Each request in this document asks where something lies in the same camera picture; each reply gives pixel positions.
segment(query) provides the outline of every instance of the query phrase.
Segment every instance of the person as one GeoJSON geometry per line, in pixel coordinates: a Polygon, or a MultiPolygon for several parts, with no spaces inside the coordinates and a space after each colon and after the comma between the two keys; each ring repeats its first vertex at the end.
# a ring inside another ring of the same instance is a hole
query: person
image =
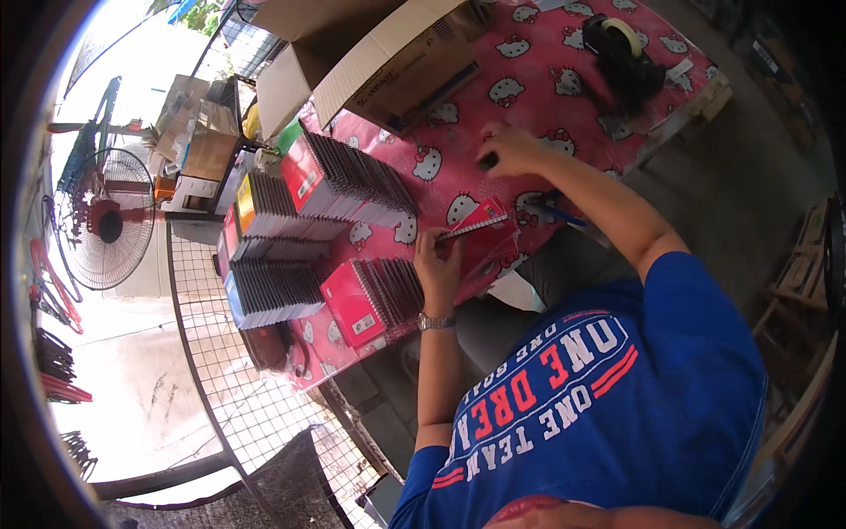
{"type": "Polygon", "coordinates": [[[545,313],[453,309],[462,244],[420,234],[417,441],[390,527],[719,527],[761,435],[744,319],[628,187],[526,130],[482,134],[487,178],[539,174],[616,250],[563,227],[518,268],[545,313]],[[463,394],[459,346],[487,373],[463,394]]]}

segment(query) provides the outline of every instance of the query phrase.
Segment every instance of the gray pants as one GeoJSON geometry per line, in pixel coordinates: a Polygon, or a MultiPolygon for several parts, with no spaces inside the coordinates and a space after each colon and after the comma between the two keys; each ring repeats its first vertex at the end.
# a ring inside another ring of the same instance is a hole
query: gray pants
{"type": "MultiPolygon", "coordinates": [[[[638,277],[618,251],[566,225],[520,265],[517,273],[535,287],[547,307],[586,287],[638,277]]],[[[503,363],[541,315],[488,295],[465,301],[456,307],[455,316],[459,345],[485,376],[503,363]]]]}

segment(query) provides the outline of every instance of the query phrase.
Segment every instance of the tape roll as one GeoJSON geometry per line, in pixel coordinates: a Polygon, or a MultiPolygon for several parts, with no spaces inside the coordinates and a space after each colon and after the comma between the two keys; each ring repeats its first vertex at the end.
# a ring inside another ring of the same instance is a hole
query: tape roll
{"type": "Polygon", "coordinates": [[[605,19],[602,21],[602,29],[617,28],[626,38],[629,39],[629,47],[631,48],[632,57],[638,58],[643,53],[643,48],[640,47],[640,39],[631,26],[620,19],[605,19]]]}

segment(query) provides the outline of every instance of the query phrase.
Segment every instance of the wristwatch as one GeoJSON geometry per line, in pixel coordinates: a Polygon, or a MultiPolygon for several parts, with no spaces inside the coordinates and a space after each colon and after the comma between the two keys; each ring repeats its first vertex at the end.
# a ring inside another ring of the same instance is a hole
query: wristwatch
{"type": "Polygon", "coordinates": [[[427,317],[426,314],[420,313],[417,315],[417,328],[425,331],[430,328],[450,328],[455,327],[454,317],[427,317]]]}

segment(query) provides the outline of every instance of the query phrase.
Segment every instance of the pink tablecloth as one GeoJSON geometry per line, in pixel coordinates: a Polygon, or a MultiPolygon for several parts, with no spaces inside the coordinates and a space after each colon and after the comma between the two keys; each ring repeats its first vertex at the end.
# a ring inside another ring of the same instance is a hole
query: pink tablecloth
{"type": "MultiPolygon", "coordinates": [[[[495,196],[520,213],[521,196],[549,190],[549,184],[537,176],[496,181],[484,178],[475,165],[475,154],[482,141],[479,130],[485,122],[499,119],[523,126],[550,146],[619,178],[637,161],[644,134],[681,108],[717,72],[716,66],[664,19],[630,0],[587,0],[545,13],[528,2],[519,6],[494,3],[491,8],[495,18],[488,32],[473,43],[481,74],[404,139],[352,113],[342,112],[333,122],[332,137],[397,169],[417,202],[419,216],[396,229],[363,223],[350,226],[332,243],[332,258],[322,263],[325,270],[331,271],[353,257],[411,259],[417,231],[452,223],[456,209],[465,212],[467,207],[495,196]],[[677,83],[665,85],[636,123],[613,126],[613,138],[601,127],[607,118],[600,115],[594,98],[587,95],[590,87],[610,98],[593,65],[594,56],[584,49],[581,39],[581,23],[598,13],[627,22],[655,63],[670,69],[687,58],[693,64],[677,83]]],[[[308,105],[300,117],[306,128],[319,129],[308,105]]],[[[579,214],[572,205],[559,207],[579,214]]],[[[486,267],[486,273],[465,281],[459,300],[514,270],[560,226],[552,219],[525,212],[519,219],[519,251],[498,258],[486,267]]],[[[293,325],[308,343],[310,356],[310,369],[304,377],[289,375],[295,388],[314,387],[373,352],[356,353],[347,347],[328,307],[293,325]]],[[[303,354],[296,351],[292,363],[304,365],[303,354]]]]}

